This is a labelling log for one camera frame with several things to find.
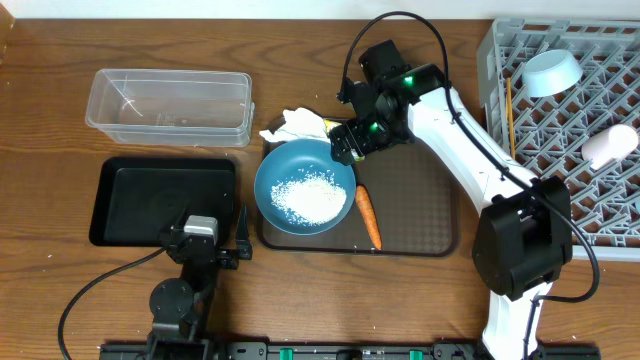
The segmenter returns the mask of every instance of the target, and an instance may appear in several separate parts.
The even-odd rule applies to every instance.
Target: gray dish rack
[[[571,51],[584,75],[562,93],[531,99],[523,66],[551,49]],[[564,179],[572,216],[600,260],[640,261],[640,149],[598,171],[580,154],[590,136],[612,125],[640,133],[640,23],[498,18],[476,56],[489,134],[509,151],[511,77],[516,160],[542,178]],[[581,246],[574,258],[586,259]]]

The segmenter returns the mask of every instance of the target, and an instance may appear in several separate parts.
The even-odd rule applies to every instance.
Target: carrot
[[[371,204],[371,198],[367,189],[358,185],[356,187],[356,205],[360,209],[364,225],[369,232],[369,238],[373,243],[373,246],[378,250],[382,250],[382,239],[380,238],[380,231],[378,230],[378,220],[376,220],[376,213],[373,211],[373,204]]]

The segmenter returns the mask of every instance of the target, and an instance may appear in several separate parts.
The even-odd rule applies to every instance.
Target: yellow pencil
[[[513,104],[511,103],[511,78],[507,78],[507,121],[509,122],[509,138],[511,140],[511,157],[516,158],[516,133],[513,129]]]

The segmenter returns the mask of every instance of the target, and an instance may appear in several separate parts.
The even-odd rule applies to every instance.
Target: wood grain
[[[9,39],[9,34],[11,33],[14,22],[15,19],[13,16],[0,4],[0,64],[2,64],[2,60],[4,59],[7,40]]]
[[[255,219],[252,185],[262,145],[257,132],[285,108],[350,115],[335,93],[344,55],[363,25],[18,20],[0,68],[0,358],[60,358],[56,327],[71,297],[99,274],[151,252],[97,248],[87,239],[106,159],[147,154],[228,157],[239,176],[236,201],[248,204]],[[435,25],[448,45],[454,85],[480,119],[475,51],[490,22]],[[374,27],[356,53],[388,38],[409,62],[441,65],[435,39],[414,22]],[[256,103],[251,143],[208,149],[113,143],[83,121],[93,76],[102,68],[250,74]],[[350,75],[358,78],[358,73],[354,67]],[[220,278],[211,328],[290,342],[479,338],[488,313],[488,290],[470,257],[477,215],[468,199],[461,201],[463,240],[445,259],[283,253],[254,241],[254,260]],[[544,305],[540,338],[596,343],[606,359],[637,358],[640,267],[603,263],[602,268],[602,285],[591,301]],[[179,271],[161,256],[91,290],[67,323],[74,359],[96,359],[97,347],[105,341],[144,340],[151,325],[151,290]],[[589,281],[588,263],[574,261],[565,267],[553,293],[576,295]]]

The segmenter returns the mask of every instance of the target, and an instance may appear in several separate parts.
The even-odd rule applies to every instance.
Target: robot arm
[[[495,158],[502,160],[503,165],[508,167],[513,175],[530,185],[530,180],[536,178],[535,174],[511,159],[489,137],[462,105],[455,89],[451,89],[451,97],[461,113],[461,120],[476,139],[480,140]],[[478,214],[492,204],[496,195],[508,198],[522,192],[521,188],[502,177],[500,171],[469,141],[460,126],[453,122],[444,88],[426,93],[420,97],[418,103],[409,105],[407,121],[413,135],[424,141],[456,177],[471,198]]]
[[[456,109],[461,113],[461,121],[465,121],[485,148],[490,149],[494,157],[503,160],[514,175],[530,183],[536,176],[513,161],[489,137],[462,105],[457,91],[451,89],[451,96]],[[511,181],[503,179],[500,172],[469,141],[459,125],[452,122],[443,88],[422,95],[420,102],[409,105],[407,115],[411,132],[443,161],[471,198],[478,214],[492,204],[495,196],[511,197],[522,191]],[[482,333],[482,342],[494,359],[512,360],[522,357],[531,301],[537,295],[546,295],[551,285],[541,283],[527,290],[515,301],[491,291],[489,320]],[[537,312],[534,318],[528,344],[529,354],[537,348],[535,329],[539,314]]]
[[[475,147],[454,122],[442,72],[434,65],[405,64],[391,40],[369,48],[359,59],[368,83],[345,79],[338,98],[357,117],[331,130],[334,160],[345,165],[395,144],[424,141],[460,182],[480,222],[473,260],[491,289],[483,343],[496,360],[521,359],[531,301],[545,295],[571,260],[571,233],[561,220],[532,199]],[[476,123],[451,90],[456,111],[472,136],[510,173],[570,214],[569,193],[557,178],[540,181],[511,159]],[[536,347],[533,319],[528,353]]]

